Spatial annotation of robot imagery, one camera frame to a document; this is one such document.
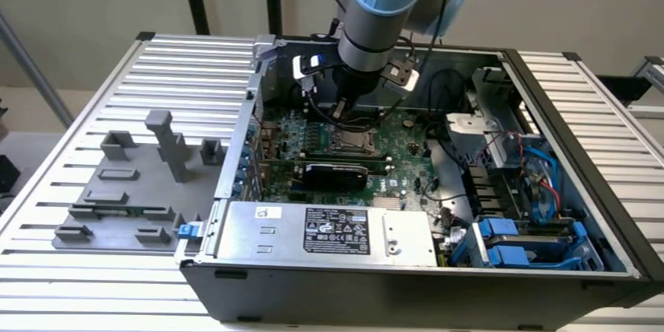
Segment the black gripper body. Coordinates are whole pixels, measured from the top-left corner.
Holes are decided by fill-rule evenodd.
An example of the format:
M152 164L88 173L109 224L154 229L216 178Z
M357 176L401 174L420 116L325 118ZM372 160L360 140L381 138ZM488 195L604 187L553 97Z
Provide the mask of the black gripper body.
M336 85L333 119L344 119L346 112L357 102L357 98L376 89L380 78L378 71L360 72L350 68L333 68L332 79Z

